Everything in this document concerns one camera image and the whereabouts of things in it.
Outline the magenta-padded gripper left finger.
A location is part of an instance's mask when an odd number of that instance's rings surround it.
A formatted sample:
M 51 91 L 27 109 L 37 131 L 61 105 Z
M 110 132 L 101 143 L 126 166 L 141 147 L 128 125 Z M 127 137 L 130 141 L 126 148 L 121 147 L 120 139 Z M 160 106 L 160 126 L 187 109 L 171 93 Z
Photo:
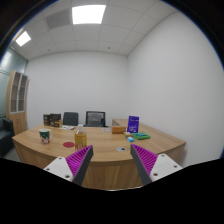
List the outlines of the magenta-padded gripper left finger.
M 81 186 L 93 156 L 93 146 L 87 146 L 68 157 L 57 157 L 44 170 Z

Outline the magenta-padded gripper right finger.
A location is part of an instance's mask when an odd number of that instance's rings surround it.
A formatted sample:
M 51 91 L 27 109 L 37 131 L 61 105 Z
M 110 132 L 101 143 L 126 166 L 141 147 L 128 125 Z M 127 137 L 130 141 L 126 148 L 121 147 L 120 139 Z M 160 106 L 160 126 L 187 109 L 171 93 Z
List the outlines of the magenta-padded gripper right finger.
M 143 185 L 159 180 L 182 167 L 166 154 L 155 154 L 145 148 L 131 145 L 130 154 L 137 167 Z

